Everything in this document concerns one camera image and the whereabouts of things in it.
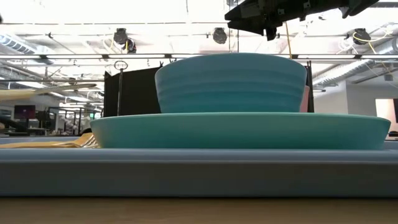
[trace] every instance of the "teal bowl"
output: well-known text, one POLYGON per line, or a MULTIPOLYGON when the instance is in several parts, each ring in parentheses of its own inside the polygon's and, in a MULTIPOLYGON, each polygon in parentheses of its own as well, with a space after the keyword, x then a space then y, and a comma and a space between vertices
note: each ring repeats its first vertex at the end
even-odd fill
POLYGON ((299 112, 306 77, 291 59, 230 53, 170 63, 155 82, 162 113, 299 112))

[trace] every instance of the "black partition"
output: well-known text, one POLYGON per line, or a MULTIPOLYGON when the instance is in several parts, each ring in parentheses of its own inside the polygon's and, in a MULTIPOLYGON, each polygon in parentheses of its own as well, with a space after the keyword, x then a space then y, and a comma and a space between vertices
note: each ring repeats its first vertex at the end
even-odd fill
MULTIPOLYGON (((160 113, 155 87, 159 68, 123 72, 120 115, 160 113)), ((118 115, 119 76, 105 72, 104 117, 118 115)))

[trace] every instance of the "wooden table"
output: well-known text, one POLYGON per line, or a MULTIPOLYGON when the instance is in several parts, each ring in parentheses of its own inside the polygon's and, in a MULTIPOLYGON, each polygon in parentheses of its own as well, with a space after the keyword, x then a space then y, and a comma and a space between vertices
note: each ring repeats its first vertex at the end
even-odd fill
POLYGON ((0 198, 0 223, 398 223, 398 200, 0 198))

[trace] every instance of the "teal plate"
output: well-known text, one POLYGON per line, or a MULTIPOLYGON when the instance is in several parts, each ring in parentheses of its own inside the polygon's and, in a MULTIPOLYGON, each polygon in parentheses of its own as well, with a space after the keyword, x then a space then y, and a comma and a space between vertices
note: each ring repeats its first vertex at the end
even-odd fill
POLYGON ((350 114, 175 113, 91 122, 106 148, 382 149, 390 121, 350 114))

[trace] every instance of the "dish towel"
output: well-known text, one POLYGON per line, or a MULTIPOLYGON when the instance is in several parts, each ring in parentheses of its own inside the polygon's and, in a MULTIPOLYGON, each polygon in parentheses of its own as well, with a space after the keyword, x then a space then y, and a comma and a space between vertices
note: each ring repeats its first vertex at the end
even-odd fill
POLYGON ((19 142, 10 144, 0 144, 0 149, 12 148, 96 148, 97 142, 93 133, 83 134, 74 141, 51 141, 51 142, 19 142))

